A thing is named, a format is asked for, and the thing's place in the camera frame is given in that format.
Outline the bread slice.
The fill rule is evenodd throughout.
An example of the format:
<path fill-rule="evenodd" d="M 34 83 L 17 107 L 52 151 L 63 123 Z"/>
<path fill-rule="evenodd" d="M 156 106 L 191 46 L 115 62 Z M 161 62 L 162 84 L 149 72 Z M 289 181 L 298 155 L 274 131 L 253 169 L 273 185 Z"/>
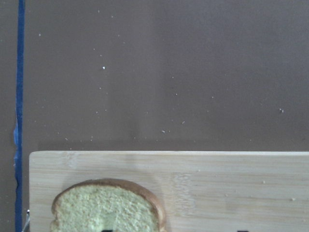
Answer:
<path fill-rule="evenodd" d="M 58 194 L 52 232 L 164 232 L 165 209 L 148 189 L 120 179 L 87 180 Z"/>

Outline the wooden cutting board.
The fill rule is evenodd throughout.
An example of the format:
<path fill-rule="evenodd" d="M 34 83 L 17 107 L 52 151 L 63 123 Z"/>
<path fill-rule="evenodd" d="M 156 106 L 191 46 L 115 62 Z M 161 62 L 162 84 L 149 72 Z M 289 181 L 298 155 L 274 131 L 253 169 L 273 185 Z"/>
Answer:
<path fill-rule="evenodd" d="M 309 229 L 308 152 L 40 151 L 29 157 L 31 231 L 49 231 L 58 193 L 98 178 L 153 192 L 169 232 Z"/>

